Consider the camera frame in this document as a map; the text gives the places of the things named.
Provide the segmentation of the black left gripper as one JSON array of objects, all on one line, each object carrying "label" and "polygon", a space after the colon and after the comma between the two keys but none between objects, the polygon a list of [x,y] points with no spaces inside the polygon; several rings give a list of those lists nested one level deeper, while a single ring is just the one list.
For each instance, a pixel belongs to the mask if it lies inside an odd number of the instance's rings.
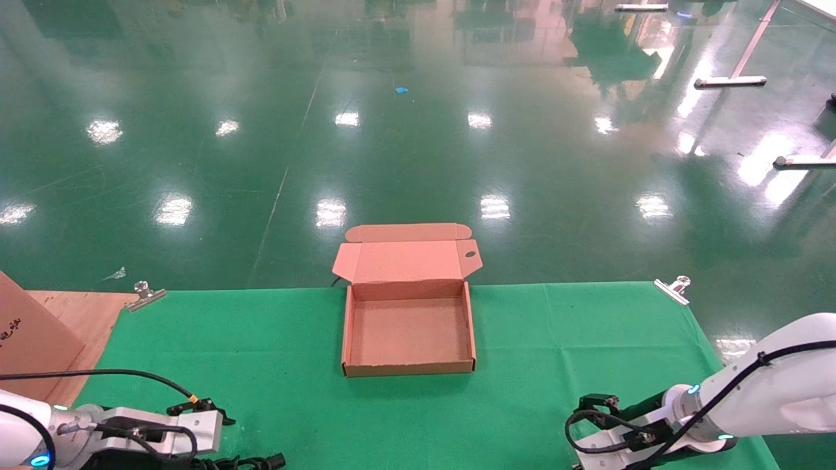
[{"label": "black left gripper", "polygon": [[143,470],[143,469],[191,469],[191,459],[158,459],[149,453],[99,452],[88,461],[89,469]]}]

